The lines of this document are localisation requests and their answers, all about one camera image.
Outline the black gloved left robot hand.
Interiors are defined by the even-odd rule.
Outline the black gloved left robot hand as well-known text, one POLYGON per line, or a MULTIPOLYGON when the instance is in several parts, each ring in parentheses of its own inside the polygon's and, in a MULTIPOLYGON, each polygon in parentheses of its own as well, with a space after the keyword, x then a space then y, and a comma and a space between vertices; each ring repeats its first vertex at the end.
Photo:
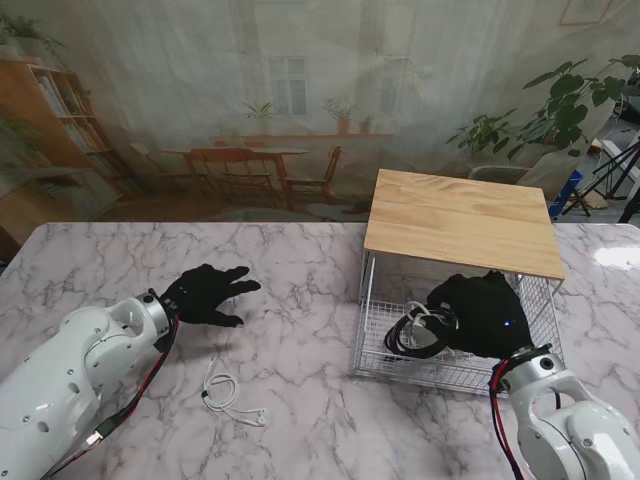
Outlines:
POLYGON ((168 318, 193 325, 237 328, 244 321, 223 313, 218 307, 239 295, 257 291, 261 284, 244 280, 249 273, 245 266, 218 270, 210 264, 185 271, 159 297, 168 318))

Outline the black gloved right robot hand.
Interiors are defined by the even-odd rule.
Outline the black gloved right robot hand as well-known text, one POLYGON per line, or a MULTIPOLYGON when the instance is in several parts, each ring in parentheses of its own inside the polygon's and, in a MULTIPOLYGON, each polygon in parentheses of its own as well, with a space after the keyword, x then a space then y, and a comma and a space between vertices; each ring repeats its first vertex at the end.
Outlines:
POLYGON ((428 309, 443 305, 457 319, 457 325, 430 321, 428 328, 452 349, 507 359, 523 348, 534 347, 519 297, 499 271, 491 270, 482 277, 451 276, 427 297, 428 309))

